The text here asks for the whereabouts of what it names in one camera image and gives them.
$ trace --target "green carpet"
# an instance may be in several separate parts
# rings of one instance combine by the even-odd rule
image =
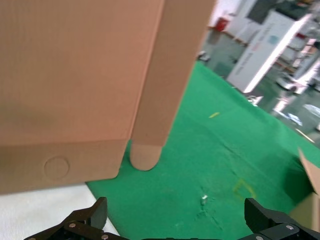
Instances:
[[[123,237],[238,239],[246,197],[289,212],[312,191],[298,147],[320,166],[316,147],[196,63],[158,165],[134,169],[128,149],[115,179],[87,185]]]

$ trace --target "concrete floor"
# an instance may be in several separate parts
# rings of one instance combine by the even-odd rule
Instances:
[[[235,42],[229,36],[216,31],[209,31],[202,50],[206,51],[211,59],[204,64],[216,74],[226,79],[235,65],[235,60],[241,56],[244,49],[244,46]],[[263,95],[263,99],[258,103],[258,107],[275,116],[288,127],[294,130],[299,129],[320,148],[320,132],[315,129],[320,123],[320,113],[317,116],[304,107],[304,105],[313,105],[320,108],[320,92],[310,87],[301,95],[290,94],[287,90],[276,84],[275,80],[279,72],[278,66],[273,66],[256,86],[255,90],[253,90]],[[277,113],[275,109],[280,109],[282,114]],[[288,114],[299,117],[302,126],[284,116]]]

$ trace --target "wall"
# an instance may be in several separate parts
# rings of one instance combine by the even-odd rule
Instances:
[[[238,11],[233,20],[226,28],[226,32],[232,36],[238,36],[241,31],[242,34],[237,37],[239,40],[248,43],[252,36],[260,29],[260,24],[247,19],[246,16],[251,11],[257,0],[243,0],[238,5]]]
[[[211,14],[209,26],[214,27],[217,24],[218,19],[224,15],[224,13],[235,14],[241,2],[242,0],[217,0]]]

